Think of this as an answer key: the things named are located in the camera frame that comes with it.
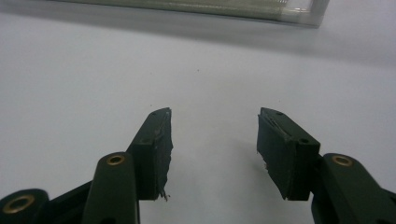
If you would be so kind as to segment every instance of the transparent plastic box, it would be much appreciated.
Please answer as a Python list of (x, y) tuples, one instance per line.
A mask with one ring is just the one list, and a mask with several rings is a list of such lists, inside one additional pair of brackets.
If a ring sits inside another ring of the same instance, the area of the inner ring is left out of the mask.
[(55, 0), (204, 13), (319, 27), (329, 0)]

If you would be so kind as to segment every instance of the metal screw hole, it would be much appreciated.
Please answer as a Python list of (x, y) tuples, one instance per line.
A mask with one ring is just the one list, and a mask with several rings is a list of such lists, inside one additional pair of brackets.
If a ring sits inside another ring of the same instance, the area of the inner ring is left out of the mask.
[(112, 156), (107, 159), (107, 164), (118, 165), (118, 164), (123, 163), (124, 160), (125, 160), (125, 157), (123, 157), (121, 155), (115, 155), (115, 156)]
[(35, 196), (31, 194), (22, 195), (9, 201), (3, 208), (3, 212), (6, 214), (15, 214), (23, 211), (29, 207), (35, 201)]
[(332, 161), (342, 166), (351, 166), (353, 164), (352, 160), (345, 156), (333, 156)]

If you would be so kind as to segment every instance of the white table surface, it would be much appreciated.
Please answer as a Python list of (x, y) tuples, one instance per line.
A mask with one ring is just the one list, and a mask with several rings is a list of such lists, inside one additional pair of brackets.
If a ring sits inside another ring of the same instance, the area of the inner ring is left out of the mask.
[(142, 224), (313, 223), (310, 202), (283, 201), (256, 153), (262, 106), (396, 191), (395, 11), (392, 0), (332, 0), (308, 29), (0, 0), (0, 198), (87, 182), (167, 106), (171, 198), (142, 202)]

